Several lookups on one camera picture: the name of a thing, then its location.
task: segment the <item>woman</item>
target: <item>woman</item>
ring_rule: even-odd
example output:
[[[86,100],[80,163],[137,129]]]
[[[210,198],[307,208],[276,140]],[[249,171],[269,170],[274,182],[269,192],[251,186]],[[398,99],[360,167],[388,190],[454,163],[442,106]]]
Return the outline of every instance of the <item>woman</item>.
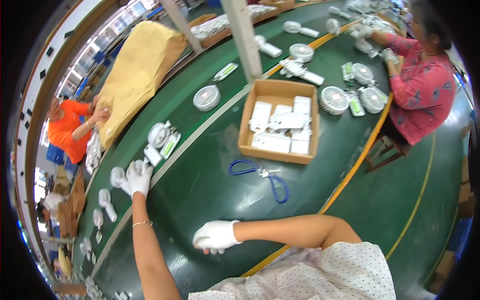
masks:
[[[379,32],[356,24],[358,37],[371,37],[403,56],[401,70],[384,55],[394,102],[382,131],[401,144],[414,145],[447,118],[455,96],[455,79],[446,53],[452,46],[444,24],[423,0],[410,1],[415,39]]]
[[[65,100],[59,104],[56,97],[52,98],[46,116],[49,119],[48,139],[52,145],[68,155],[72,164],[78,164],[85,156],[93,126],[98,121],[106,121],[110,117],[107,108],[95,111],[99,99],[99,96],[95,96],[93,102],[89,104],[72,100]],[[82,124],[80,116],[91,117]]]
[[[132,162],[126,172],[132,191],[133,249],[145,300],[181,300],[148,218],[146,196],[153,168],[138,174]],[[281,220],[212,221],[193,237],[205,254],[247,240],[292,245],[262,271],[228,278],[189,300],[253,299],[395,299],[392,276],[380,247],[362,242],[344,220],[321,215]]]

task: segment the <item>orange shirt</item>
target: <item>orange shirt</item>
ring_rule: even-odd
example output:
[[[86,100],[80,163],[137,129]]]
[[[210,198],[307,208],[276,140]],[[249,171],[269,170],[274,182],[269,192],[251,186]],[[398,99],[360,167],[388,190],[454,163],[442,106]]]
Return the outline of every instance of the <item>orange shirt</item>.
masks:
[[[48,122],[48,139],[54,146],[67,153],[73,164],[79,163],[87,151],[87,142],[92,131],[75,141],[72,132],[81,125],[80,116],[90,115],[87,103],[65,100],[60,108],[65,113],[63,119],[55,122]]]

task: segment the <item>polka dot shirt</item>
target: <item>polka dot shirt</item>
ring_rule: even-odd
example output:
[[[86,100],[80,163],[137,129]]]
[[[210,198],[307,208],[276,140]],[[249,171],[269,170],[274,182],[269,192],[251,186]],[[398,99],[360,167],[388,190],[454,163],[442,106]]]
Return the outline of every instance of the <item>polka dot shirt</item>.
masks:
[[[260,272],[225,279],[189,300],[396,299],[378,245],[338,242],[322,251],[292,247]]]

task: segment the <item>metal pole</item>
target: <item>metal pole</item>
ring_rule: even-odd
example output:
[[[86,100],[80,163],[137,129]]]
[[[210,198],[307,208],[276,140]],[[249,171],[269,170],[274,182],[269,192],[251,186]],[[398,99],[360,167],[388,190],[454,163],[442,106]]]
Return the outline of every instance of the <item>metal pole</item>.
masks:
[[[262,62],[255,42],[252,20],[248,16],[246,0],[221,0],[223,11],[230,20],[233,40],[240,56],[248,83],[262,77]]]
[[[204,49],[202,45],[200,45],[200,41],[190,31],[190,26],[188,25],[187,20],[181,15],[178,5],[173,0],[160,0],[160,2],[178,30],[185,35],[195,53],[202,53]]]

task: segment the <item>wooden stool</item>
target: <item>wooden stool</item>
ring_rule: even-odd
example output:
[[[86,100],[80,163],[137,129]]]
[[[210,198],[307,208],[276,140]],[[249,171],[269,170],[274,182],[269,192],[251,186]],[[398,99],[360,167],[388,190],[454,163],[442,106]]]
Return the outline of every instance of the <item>wooden stool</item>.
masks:
[[[378,149],[377,153],[375,153],[375,155],[373,157],[370,157],[369,154],[370,154],[370,151],[373,149],[373,146],[375,146],[375,144],[377,144],[378,141],[382,141],[383,143],[383,146],[380,147],[380,149]],[[368,152],[367,156],[365,157],[365,160],[367,161],[367,163],[370,165],[370,167],[367,169],[367,173],[370,173],[370,172],[373,172],[385,165],[388,165],[389,163],[391,163],[392,161],[394,160],[397,160],[403,156],[407,157],[408,156],[408,153],[410,152],[410,149],[412,148],[411,145],[409,144],[399,144],[397,142],[395,142],[394,140],[392,139],[389,139],[385,134],[383,134],[382,132],[378,133],[376,139],[375,139],[375,142],[373,142],[373,145],[372,145],[372,148],[370,149],[370,151]],[[377,156],[379,155],[383,155],[385,153],[387,153],[388,151],[392,150],[392,149],[395,149],[396,152],[394,154],[392,154],[391,156],[387,157],[386,159],[384,159],[383,161],[379,162],[378,164],[375,164],[374,161],[375,159],[377,158]]]

